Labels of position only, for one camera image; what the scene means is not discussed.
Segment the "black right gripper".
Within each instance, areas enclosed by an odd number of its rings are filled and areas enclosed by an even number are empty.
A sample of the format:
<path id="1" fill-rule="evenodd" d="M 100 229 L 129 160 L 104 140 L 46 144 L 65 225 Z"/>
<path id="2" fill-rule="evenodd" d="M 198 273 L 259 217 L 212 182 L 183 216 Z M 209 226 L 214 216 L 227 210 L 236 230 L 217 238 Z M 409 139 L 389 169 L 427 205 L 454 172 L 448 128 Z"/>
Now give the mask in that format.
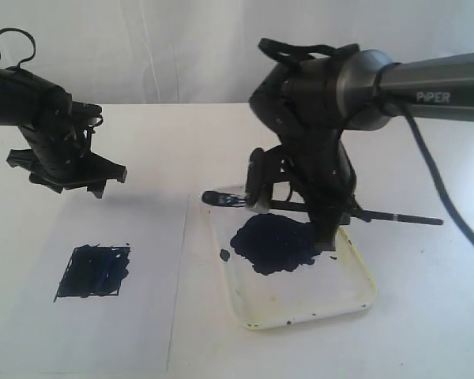
<path id="1" fill-rule="evenodd" d="M 356 173 L 340 140 L 339 129 L 311 130 L 301 138 L 280 136 L 294 177 L 294 189 L 307 206 L 315 245 L 335 251 L 339 226 L 351 223 Z"/>

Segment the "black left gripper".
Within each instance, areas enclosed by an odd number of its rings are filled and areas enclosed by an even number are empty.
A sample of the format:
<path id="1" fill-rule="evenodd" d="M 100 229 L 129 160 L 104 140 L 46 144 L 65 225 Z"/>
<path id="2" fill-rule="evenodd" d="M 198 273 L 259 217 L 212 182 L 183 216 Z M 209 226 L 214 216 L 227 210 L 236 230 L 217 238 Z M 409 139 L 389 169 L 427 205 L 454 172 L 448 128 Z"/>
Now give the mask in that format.
<path id="1" fill-rule="evenodd" d="M 16 126 L 29 146 L 10 151 L 6 162 L 28 171 L 32 184 L 56 193 L 63 189 L 86 188 L 101 199 L 107 181 L 126 181 L 126 167 L 92 152 L 96 127 L 78 124 L 70 115 L 37 118 L 15 115 L 9 116 L 6 123 Z"/>

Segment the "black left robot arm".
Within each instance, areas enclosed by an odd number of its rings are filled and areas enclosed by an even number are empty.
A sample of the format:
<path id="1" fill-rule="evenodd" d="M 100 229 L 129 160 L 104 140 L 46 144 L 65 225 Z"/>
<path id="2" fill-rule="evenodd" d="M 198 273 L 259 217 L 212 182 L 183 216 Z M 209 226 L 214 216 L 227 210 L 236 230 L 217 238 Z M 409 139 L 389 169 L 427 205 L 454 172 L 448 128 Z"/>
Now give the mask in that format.
<path id="1" fill-rule="evenodd" d="M 101 198 L 107 181 L 125 182 L 126 167 L 91 150 L 102 111 L 27 70 L 0 69 L 0 126 L 16 126 L 28 143 L 6 162 L 28 171 L 33 184 L 56 193 L 84 188 Z"/>

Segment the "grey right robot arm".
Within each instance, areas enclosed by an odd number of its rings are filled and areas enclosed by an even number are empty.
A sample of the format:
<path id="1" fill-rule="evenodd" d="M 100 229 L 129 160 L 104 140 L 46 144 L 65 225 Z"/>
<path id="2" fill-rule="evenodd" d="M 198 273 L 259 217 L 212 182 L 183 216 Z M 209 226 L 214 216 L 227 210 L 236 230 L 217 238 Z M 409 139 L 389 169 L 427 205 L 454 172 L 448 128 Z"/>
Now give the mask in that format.
<path id="1" fill-rule="evenodd" d="M 474 233 L 449 199 L 416 122 L 474 122 L 474 53 L 399 63 L 357 44 L 293 46 L 262 39 L 258 47 L 276 65 L 249 105 L 280 144 L 251 153 L 248 208 L 305 212 L 324 250 L 334 248 L 338 228 L 351 218 L 434 224 L 432 218 L 365 210 L 356 201 L 356 173 L 342 133 L 381 129 L 401 116 L 412 129 L 447 212 L 474 245 Z"/>

